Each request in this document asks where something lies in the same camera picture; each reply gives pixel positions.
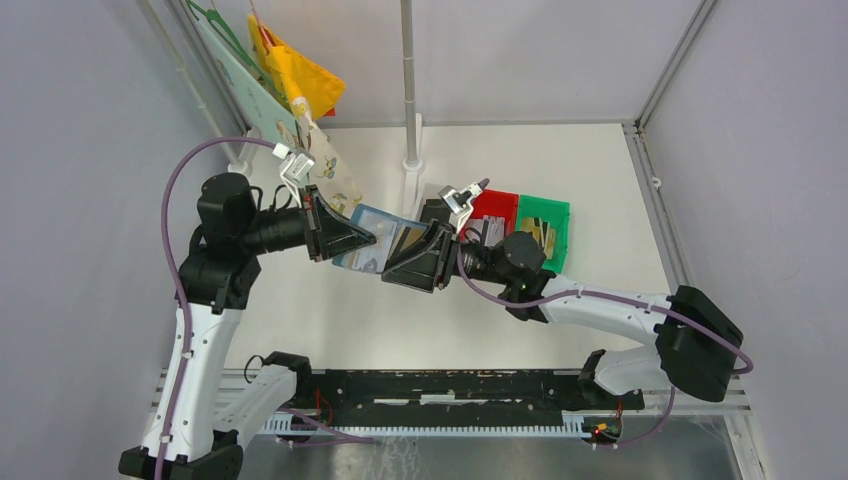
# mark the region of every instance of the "green hanger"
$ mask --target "green hanger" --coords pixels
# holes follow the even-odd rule
[[[221,37],[221,40],[223,40],[224,43],[226,43],[243,62],[259,73],[259,76],[262,77],[262,80],[265,82],[265,86],[271,89],[271,94],[282,100],[283,104],[287,103],[286,96],[277,90],[274,86],[274,81],[259,67],[259,65],[256,64],[256,62],[253,61],[253,58],[251,58],[247,51],[241,46],[236,34],[233,33],[233,30],[229,25],[227,25],[227,22],[224,21],[224,17],[222,17],[217,10],[213,10],[211,8],[209,10],[204,10],[203,7],[191,0],[186,0],[186,4],[191,9],[195,20],[200,21],[200,17],[197,15],[202,15],[206,21],[209,22],[212,30]]]

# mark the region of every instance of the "plastic container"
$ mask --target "plastic container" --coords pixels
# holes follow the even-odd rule
[[[565,265],[565,256],[568,253],[568,219],[570,216],[571,205],[567,202],[531,197],[530,195],[521,195],[518,200],[516,228],[526,230],[526,228],[522,228],[522,224],[525,223],[522,222],[524,219],[539,218],[548,222],[550,228],[554,229],[553,249],[551,255],[543,264],[543,268],[556,273],[562,273],[562,266]]]
[[[483,193],[474,199],[474,211],[471,212],[470,218],[482,220],[487,215],[502,217],[504,219],[504,236],[509,235],[515,231],[518,199],[518,195],[514,193],[483,190]]]

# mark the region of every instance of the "gray floor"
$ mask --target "gray floor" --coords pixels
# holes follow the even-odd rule
[[[625,438],[653,418],[625,420]],[[724,420],[673,418],[652,439],[593,452],[575,439],[387,438],[378,445],[289,451],[273,437],[247,449],[243,479],[738,479]]]

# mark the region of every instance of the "white table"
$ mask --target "white table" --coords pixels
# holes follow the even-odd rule
[[[399,212],[404,130],[327,133],[355,170],[364,202]],[[668,292],[620,125],[428,127],[422,155],[428,183],[462,187],[489,177],[495,190],[570,202],[563,270],[569,277]],[[268,151],[255,160],[251,182],[266,198],[279,184],[278,165]],[[306,355],[315,368],[579,368],[593,350],[633,345],[583,327],[521,322],[460,278],[428,295],[330,262],[315,264],[304,249],[260,262],[227,368],[273,350]]]

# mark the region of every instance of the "yellow cloth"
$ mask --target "yellow cloth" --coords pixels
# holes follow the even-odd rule
[[[336,105],[345,90],[341,79],[288,46],[267,27],[265,32],[273,45],[265,45],[253,15],[247,16],[247,27],[256,45],[259,66],[271,74],[274,86],[285,92],[295,117],[306,113],[306,107],[295,102],[298,97],[304,97],[309,102],[313,119],[323,117]]]

